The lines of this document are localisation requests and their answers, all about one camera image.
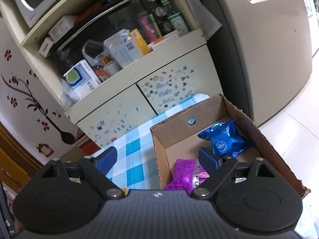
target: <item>blue snack package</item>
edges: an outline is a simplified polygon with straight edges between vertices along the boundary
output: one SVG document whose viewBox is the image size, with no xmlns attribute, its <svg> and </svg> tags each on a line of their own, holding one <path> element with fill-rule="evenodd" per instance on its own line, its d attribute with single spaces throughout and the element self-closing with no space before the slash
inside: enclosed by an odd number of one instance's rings
<svg viewBox="0 0 319 239">
<path fill-rule="evenodd" d="M 238 134 L 233 118 L 227 122 L 217 123 L 198 134 L 198 137 L 210 140 L 213 153 L 217 156 L 237 157 L 245 148 L 254 145 L 253 142 Z"/>
</svg>

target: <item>white floor tile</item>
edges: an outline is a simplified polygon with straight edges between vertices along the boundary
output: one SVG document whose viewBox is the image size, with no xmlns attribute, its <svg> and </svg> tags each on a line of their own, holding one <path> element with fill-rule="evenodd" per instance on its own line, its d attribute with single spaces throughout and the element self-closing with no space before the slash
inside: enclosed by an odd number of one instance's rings
<svg viewBox="0 0 319 239">
<path fill-rule="evenodd" d="M 319 53 L 313 60 L 313 73 L 308 82 L 284 111 L 319 138 Z"/>
<path fill-rule="evenodd" d="M 284 111 L 263 124 L 260 130 L 296 177 L 311 189 L 305 203 L 319 224 L 319 139 Z"/>
</svg>

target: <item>purple wrapper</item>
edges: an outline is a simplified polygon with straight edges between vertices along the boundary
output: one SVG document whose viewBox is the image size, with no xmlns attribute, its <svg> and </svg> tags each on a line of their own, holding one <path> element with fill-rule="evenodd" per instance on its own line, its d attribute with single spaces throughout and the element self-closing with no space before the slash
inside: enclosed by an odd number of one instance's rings
<svg viewBox="0 0 319 239">
<path fill-rule="evenodd" d="M 187 190 L 190 195 L 192 190 L 208 177 L 208 173 L 199 164 L 198 159 L 177 159 L 172 181 L 164 189 Z"/>
</svg>

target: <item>ribbed gray surface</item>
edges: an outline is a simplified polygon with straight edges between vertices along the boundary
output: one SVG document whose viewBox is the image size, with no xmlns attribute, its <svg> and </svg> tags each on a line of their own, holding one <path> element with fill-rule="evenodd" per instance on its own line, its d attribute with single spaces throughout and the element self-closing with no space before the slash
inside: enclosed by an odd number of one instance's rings
<svg viewBox="0 0 319 239">
<path fill-rule="evenodd" d="M 78 230 L 62 235 L 22 231 L 17 239 L 235 239 L 263 238 L 235 231 L 210 202 L 190 198 L 186 191 L 138 191 L 110 200 L 98 216 Z M 294 232 L 269 238 L 300 238 Z"/>
</svg>

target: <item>checkered tablecloth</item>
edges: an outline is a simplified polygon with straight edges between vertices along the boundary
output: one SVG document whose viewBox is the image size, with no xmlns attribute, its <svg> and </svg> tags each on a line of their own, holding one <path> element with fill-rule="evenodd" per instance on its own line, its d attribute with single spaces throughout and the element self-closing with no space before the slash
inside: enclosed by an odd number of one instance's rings
<svg viewBox="0 0 319 239">
<path fill-rule="evenodd" d="M 117 162 L 106 175 L 120 188 L 157 190 L 160 188 L 155 149 L 150 127 L 167 119 L 191 105 L 208 99 L 205 94 L 196 94 L 180 104 L 170 108 L 161 115 L 147 121 L 141 126 L 118 138 L 106 147 L 94 153 L 96 157 L 107 148 L 114 146 L 117 149 Z"/>
</svg>

